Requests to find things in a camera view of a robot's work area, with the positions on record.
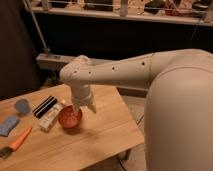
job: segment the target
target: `orange carrot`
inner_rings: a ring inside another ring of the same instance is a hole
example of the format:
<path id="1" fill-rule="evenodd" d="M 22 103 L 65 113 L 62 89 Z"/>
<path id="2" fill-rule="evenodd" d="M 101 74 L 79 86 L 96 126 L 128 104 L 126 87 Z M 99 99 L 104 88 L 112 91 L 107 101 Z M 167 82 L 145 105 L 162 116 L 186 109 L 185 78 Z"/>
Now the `orange carrot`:
<path id="1" fill-rule="evenodd" d="M 27 136 L 30 134 L 32 130 L 32 126 L 27 128 L 14 142 L 10 144 L 10 148 L 13 149 L 13 151 L 17 150 L 21 144 L 24 142 L 24 140 L 27 138 Z"/>

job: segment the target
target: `blue sponge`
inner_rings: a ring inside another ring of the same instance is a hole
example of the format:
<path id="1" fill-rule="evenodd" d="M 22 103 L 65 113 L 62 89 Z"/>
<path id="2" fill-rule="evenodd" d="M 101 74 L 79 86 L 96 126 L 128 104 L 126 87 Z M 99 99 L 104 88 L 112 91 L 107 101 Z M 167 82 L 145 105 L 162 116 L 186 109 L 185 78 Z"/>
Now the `blue sponge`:
<path id="1" fill-rule="evenodd" d="M 0 136 L 7 137 L 10 131 L 19 123 L 19 118 L 16 116 L 8 116 L 0 123 Z"/>

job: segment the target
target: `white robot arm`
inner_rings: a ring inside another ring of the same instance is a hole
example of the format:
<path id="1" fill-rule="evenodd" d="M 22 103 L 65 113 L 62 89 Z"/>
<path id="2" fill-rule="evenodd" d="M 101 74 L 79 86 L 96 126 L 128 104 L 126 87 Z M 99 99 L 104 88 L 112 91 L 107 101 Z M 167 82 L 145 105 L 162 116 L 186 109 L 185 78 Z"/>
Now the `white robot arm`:
<path id="1" fill-rule="evenodd" d="M 213 168 L 213 55 L 186 49 L 92 66 L 80 56 L 62 68 L 75 112 L 95 112 L 90 84 L 148 89 L 145 142 L 148 171 Z"/>

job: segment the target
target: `black wall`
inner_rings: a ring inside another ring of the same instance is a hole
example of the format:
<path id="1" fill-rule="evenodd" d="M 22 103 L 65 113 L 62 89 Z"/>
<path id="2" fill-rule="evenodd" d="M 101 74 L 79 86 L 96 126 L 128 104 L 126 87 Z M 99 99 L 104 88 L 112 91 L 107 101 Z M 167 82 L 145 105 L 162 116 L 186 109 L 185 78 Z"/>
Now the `black wall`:
<path id="1" fill-rule="evenodd" d="M 37 90 L 41 84 L 22 10 L 22 0 L 0 0 L 0 100 Z"/>
<path id="2" fill-rule="evenodd" d="M 48 14 L 37 14 L 37 18 L 56 54 L 124 59 L 183 48 L 213 52 L 213 27 Z"/>

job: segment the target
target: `blue object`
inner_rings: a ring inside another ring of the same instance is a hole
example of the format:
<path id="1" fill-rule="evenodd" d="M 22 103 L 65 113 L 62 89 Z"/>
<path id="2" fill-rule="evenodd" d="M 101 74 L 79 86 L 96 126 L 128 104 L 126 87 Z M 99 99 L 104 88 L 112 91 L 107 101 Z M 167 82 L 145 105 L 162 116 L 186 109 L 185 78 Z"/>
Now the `blue object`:
<path id="1" fill-rule="evenodd" d="M 0 123 L 0 136 L 7 137 L 10 131 L 19 123 L 17 116 L 8 116 L 2 123 Z"/>
<path id="2" fill-rule="evenodd" d="M 26 99 L 20 99 L 16 102 L 15 108 L 21 114 L 28 114 L 30 112 L 30 106 Z"/>

